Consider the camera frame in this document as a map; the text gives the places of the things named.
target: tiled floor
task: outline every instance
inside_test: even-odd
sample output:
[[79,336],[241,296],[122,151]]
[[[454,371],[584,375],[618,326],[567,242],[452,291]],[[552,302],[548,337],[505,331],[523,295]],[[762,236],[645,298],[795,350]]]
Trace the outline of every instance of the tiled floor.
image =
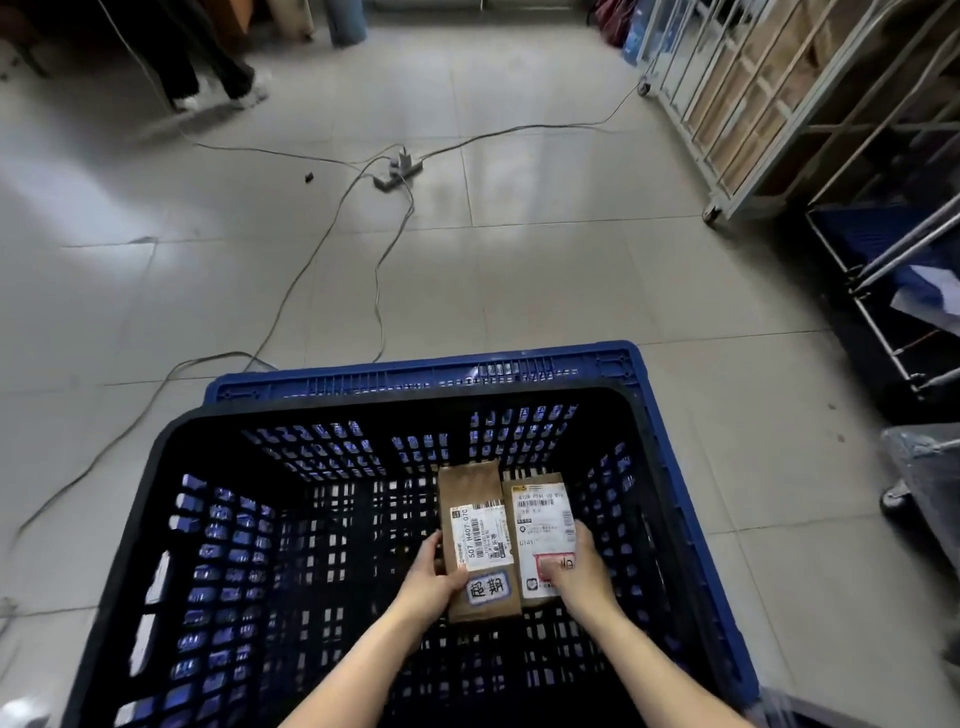
[[[195,125],[204,140],[421,153],[602,118],[636,82],[579,16],[546,14],[381,20],[347,51],[253,60],[273,98]],[[126,61],[48,83],[20,68],[0,97],[0,596],[26,615],[0,642],[0,703],[62,710],[150,444],[232,364],[172,383],[15,541],[16,526],[173,364],[256,347],[352,174],[146,133],[159,118]],[[706,191],[651,102],[631,97],[605,131],[431,159],[414,191],[382,268],[387,359],[637,342],[762,682],[878,726],[960,725],[937,660],[957,590],[877,513],[882,423],[790,266],[700,222]],[[405,208],[360,185],[265,358],[373,358],[373,266]]]

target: blue cylinder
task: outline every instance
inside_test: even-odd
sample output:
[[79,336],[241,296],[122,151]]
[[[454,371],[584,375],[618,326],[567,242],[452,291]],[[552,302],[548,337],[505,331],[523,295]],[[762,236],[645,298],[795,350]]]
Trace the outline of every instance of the blue cylinder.
[[326,24],[335,46],[356,45],[367,39],[363,0],[324,0]]

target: forearm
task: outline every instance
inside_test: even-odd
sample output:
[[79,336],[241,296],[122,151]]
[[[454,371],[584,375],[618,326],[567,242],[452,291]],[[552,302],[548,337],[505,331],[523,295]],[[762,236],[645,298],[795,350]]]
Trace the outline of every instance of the forearm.
[[372,728],[403,660],[420,641],[412,620],[388,610],[281,728]]
[[650,728],[746,728],[747,721],[673,664],[622,613],[592,629]]

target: cart wheel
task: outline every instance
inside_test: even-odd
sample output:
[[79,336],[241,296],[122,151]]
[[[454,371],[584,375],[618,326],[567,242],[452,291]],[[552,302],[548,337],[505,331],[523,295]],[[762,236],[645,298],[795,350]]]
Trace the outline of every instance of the cart wheel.
[[887,488],[880,496],[880,513],[888,519],[902,519],[913,508],[913,494],[902,480],[898,480],[896,485]]
[[707,227],[712,228],[713,225],[716,223],[717,218],[720,217],[721,212],[723,212],[723,210],[720,209],[718,206],[711,205],[704,210],[701,217],[703,217],[704,222],[707,224]]

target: person's leg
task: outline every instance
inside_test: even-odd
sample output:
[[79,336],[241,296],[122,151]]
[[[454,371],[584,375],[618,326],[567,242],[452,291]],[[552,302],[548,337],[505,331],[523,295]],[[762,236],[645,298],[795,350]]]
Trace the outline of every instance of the person's leg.
[[237,61],[223,49],[213,30],[209,15],[197,0],[159,0],[183,33],[194,44],[204,60],[210,64],[231,99],[250,93],[253,87],[253,69]]
[[156,72],[173,106],[200,92],[186,38],[156,0],[105,0],[120,34]]

